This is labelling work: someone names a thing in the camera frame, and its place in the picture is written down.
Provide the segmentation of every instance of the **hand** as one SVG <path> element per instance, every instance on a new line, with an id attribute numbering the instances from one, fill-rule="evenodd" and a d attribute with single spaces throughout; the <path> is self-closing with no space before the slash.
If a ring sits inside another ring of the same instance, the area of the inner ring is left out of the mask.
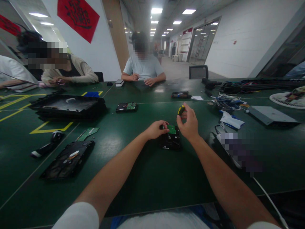
<path id="1" fill-rule="evenodd" d="M 159 137 L 162 134 L 166 134 L 169 132 L 169 129 L 167 128 L 167 124 L 168 122 L 160 120 L 160 121 L 156 121 L 153 124 L 150 125 L 150 127 L 148 127 L 143 134 L 147 137 L 148 140 L 150 139 L 155 139 L 157 137 Z"/>
<path id="2" fill-rule="evenodd" d="M 148 79 L 144 80 L 144 83 L 145 83 L 145 85 L 151 87 L 152 85 L 155 84 L 155 79 L 154 78 L 148 78 Z"/>
<path id="3" fill-rule="evenodd" d="M 186 103 L 183 105 L 185 106 L 185 111 L 182 113 L 182 117 L 177 115 L 177 123 L 182 135 L 185 136 L 188 141 L 190 141 L 199 137 L 198 121 L 194 110 L 191 109 Z"/>
<path id="4" fill-rule="evenodd" d="M 129 79 L 131 81 L 139 81 L 140 75 L 138 73 L 134 73 L 131 76 L 129 76 Z"/>

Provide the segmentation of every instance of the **red decoration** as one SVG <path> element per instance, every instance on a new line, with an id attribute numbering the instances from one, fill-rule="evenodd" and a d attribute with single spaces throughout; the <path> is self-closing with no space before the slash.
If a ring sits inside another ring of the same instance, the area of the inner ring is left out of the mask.
<path id="1" fill-rule="evenodd" d="M 14 36 L 17 36 L 18 34 L 21 33 L 20 27 L 18 25 L 11 22 L 9 19 L 3 17 L 2 15 L 0 15 L 0 28 L 13 34 Z"/>
<path id="2" fill-rule="evenodd" d="M 58 0 L 57 15 L 91 43 L 99 15 L 85 0 Z"/>

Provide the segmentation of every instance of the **person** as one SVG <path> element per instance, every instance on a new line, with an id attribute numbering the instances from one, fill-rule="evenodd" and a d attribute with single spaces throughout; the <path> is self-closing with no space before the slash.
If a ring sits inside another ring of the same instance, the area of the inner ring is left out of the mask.
<path id="1" fill-rule="evenodd" d="M 295 66 L 290 72 L 288 72 L 284 79 L 302 79 L 305 78 L 305 61 Z"/>
<path id="2" fill-rule="evenodd" d="M 181 134 L 191 143 L 202 164 L 210 186 L 237 229 L 280 229 L 255 194 L 224 163 L 198 134 L 196 114 L 186 103 L 182 117 L 177 116 Z M 156 121 L 111 159 L 91 180 L 53 229 L 99 228 L 115 196 L 122 188 L 143 146 L 169 132 L 166 121 Z M 192 212 L 161 211 L 130 217 L 119 229 L 126 228 L 204 228 L 207 225 Z"/>
<path id="3" fill-rule="evenodd" d="M 44 68 L 42 82 L 48 86 L 98 82 L 98 76 L 84 60 L 50 46 L 47 42 L 29 44 L 29 67 Z"/>
<path id="4" fill-rule="evenodd" d="M 143 80 L 150 87 L 157 82 L 166 80 L 166 75 L 158 59 L 147 53 L 148 41 L 145 33 L 134 32 L 132 44 L 136 56 L 131 56 L 127 60 L 121 79 L 126 82 Z"/>
<path id="5" fill-rule="evenodd" d="M 30 82 L 38 84 L 35 77 L 18 61 L 0 55 L 0 89 L 5 86 Z"/>

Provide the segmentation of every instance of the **white paper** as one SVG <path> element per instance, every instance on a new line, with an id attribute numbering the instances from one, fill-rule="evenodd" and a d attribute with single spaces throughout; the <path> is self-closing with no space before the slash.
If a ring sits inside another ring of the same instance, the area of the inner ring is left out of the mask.
<path id="1" fill-rule="evenodd" d="M 192 96 L 191 99 L 204 100 L 203 98 L 201 98 L 201 96 Z"/>

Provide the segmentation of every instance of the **workbench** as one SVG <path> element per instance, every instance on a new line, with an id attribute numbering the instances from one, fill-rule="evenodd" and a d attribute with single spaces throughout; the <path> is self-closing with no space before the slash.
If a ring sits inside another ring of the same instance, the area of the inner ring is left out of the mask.
<path id="1" fill-rule="evenodd" d="M 153 87 L 145 86 L 143 81 L 125 83 L 123 87 L 106 84 L 63 87 L 67 90 L 65 94 L 84 95 L 98 91 L 105 99 L 107 111 L 92 123 L 43 122 L 38 119 L 35 111 L 28 108 L 29 102 L 56 91 L 56 88 L 37 88 L 0 102 L 1 228 L 53 225 L 97 172 L 151 123 L 166 120 L 177 125 L 177 111 L 184 101 L 195 110 L 200 136 L 256 195 L 263 195 L 250 173 L 237 169 L 215 140 L 214 126 L 219 124 L 222 115 L 215 106 L 207 103 L 211 98 L 204 93 L 200 80 L 167 80 Z M 171 98 L 172 92 L 184 90 L 204 100 Z M 219 87 L 213 90 L 213 95 L 217 96 L 218 91 Z M 229 133 L 238 133 L 238 138 L 253 149 L 256 159 L 263 162 L 263 172 L 255 173 L 255 177 L 270 194 L 305 189 L 304 111 L 269 100 L 271 94 L 280 92 L 282 90 L 274 89 L 242 94 L 241 99 L 249 105 L 272 106 L 302 122 L 300 125 L 289 129 L 271 128 L 240 110 L 234 115 L 245 122 L 244 126 L 238 131 L 226 127 Z M 117 114 L 115 109 L 122 102 L 136 102 L 138 110 Z M 62 149 L 89 127 L 99 127 L 100 130 L 93 135 L 95 139 L 87 138 L 96 144 L 80 173 L 64 181 L 39 179 Z M 30 153 L 47 144 L 51 133 L 58 129 L 65 133 L 58 148 L 48 156 L 30 157 Z M 184 137 L 181 137 L 181 144 L 181 151 L 171 151 L 159 148 L 157 140 L 147 142 L 106 217 L 216 201 L 194 149 Z"/>

